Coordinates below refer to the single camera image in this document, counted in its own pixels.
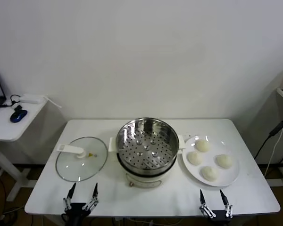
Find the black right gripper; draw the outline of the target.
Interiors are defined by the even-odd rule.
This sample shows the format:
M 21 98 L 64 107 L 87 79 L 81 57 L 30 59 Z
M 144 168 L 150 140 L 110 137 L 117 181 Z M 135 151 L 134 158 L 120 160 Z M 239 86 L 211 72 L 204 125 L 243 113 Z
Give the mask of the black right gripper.
M 208 217 L 208 221 L 214 226 L 228 226 L 229 218 L 233 218 L 233 206 L 229 203 L 226 195 L 220 189 L 221 198 L 225 210 L 212 211 L 205 202 L 202 190 L 200 190 L 200 211 L 203 216 Z

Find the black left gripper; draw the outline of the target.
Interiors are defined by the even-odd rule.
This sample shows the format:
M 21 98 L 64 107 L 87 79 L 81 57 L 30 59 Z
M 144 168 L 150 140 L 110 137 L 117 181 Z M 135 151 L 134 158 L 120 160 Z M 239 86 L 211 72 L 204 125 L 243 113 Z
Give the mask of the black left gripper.
M 95 185 L 92 198 L 87 203 L 83 203 L 83 202 L 71 203 L 71 199 L 73 197 L 75 187 L 76 187 L 76 183 L 74 183 L 71 189 L 68 191 L 66 198 L 63 198 L 64 210 L 66 211 L 67 215 L 89 215 L 90 210 L 94 210 L 94 208 L 99 203 L 98 183 L 96 183 Z

